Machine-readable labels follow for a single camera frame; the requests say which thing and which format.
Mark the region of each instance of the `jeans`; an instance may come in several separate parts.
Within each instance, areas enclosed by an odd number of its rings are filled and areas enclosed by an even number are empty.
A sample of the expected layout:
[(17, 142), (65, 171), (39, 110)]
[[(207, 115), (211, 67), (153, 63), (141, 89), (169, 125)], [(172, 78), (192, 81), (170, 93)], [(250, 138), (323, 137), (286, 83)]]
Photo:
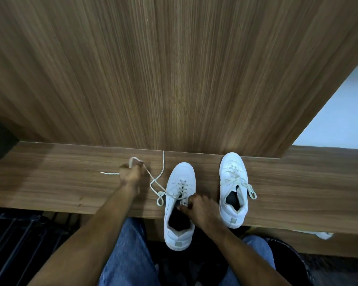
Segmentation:
[[(138, 220), (127, 218), (119, 233), (114, 250), (102, 271), (98, 285), (160, 285), (157, 270), (145, 241), (144, 227)], [(251, 246), (275, 268), (272, 250), (264, 239), (258, 236), (248, 236), (243, 239), (243, 242)], [(220, 286), (227, 285), (240, 285), (230, 268), (220, 283)]]

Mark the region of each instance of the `white shoelace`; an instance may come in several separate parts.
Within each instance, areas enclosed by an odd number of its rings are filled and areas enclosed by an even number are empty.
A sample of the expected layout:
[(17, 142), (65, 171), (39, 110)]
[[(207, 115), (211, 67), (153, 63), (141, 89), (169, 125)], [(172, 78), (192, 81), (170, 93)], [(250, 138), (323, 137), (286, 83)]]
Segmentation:
[[(170, 197), (173, 197), (174, 199), (176, 199), (176, 198), (178, 197), (178, 198), (177, 198), (178, 200), (182, 200), (182, 199), (185, 198), (185, 195), (186, 195), (186, 193), (187, 193), (187, 187), (188, 187), (188, 184), (186, 183), (185, 180), (180, 180), (180, 182), (178, 182), (178, 184), (177, 184), (178, 196), (177, 196), (177, 197), (174, 197), (174, 196), (171, 196), (170, 194), (168, 194), (168, 193), (167, 193), (167, 190), (166, 190), (164, 187), (162, 187), (162, 186), (157, 182), (157, 179), (160, 178), (160, 176), (161, 176), (162, 173), (164, 172), (164, 151), (162, 151), (162, 158), (163, 158), (163, 168), (162, 168), (161, 173), (160, 173), (156, 178), (154, 178), (154, 177), (151, 175), (151, 173), (150, 173), (150, 172), (148, 171), (148, 169), (146, 168), (145, 164), (143, 164), (143, 167), (146, 169), (146, 171), (148, 172), (148, 174), (150, 175), (150, 177), (153, 179), (153, 180), (150, 182), (150, 189), (158, 196), (158, 198), (157, 198), (157, 205), (160, 206), (160, 207), (163, 206), (163, 204), (164, 204), (164, 200), (163, 200), (163, 196), (164, 196), (164, 195), (168, 195), (168, 196), (170, 196)], [(139, 162), (143, 162), (142, 160), (138, 159), (137, 157), (131, 157), (131, 158), (129, 159), (129, 168), (132, 167), (132, 162), (133, 162), (134, 159), (136, 159), (136, 160), (139, 161)], [(105, 172), (101, 172), (101, 173), (103, 173), (103, 174), (105, 174), (105, 175), (119, 175), (119, 173), (105, 173)], [(152, 184), (153, 184), (153, 183), (156, 183), (163, 191), (159, 191), (159, 192), (155, 191), (154, 188), (152, 187)]]
[(231, 166), (226, 172), (229, 173), (232, 178), (220, 180), (220, 185), (231, 185), (231, 187), (239, 186), (237, 190), (240, 189), (241, 192), (243, 191), (243, 188), (247, 188), (251, 199), (255, 200), (257, 198), (252, 186), (239, 174), (238, 168)]

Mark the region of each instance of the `shoe insole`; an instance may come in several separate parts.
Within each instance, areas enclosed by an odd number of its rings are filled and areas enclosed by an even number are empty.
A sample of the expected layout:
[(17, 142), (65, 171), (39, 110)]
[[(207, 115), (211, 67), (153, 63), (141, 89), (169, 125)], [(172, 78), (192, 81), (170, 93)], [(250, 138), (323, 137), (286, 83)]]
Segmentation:
[(190, 219), (176, 208), (179, 205), (180, 200), (177, 200), (168, 219), (168, 225), (177, 231), (182, 231), (190, 228)]
[(239, 199), (237, 197), (237, 192), (230, 192), (226, 198), (226, 203), (233, 206), (236, 211), (238, 211), (241, 208)]

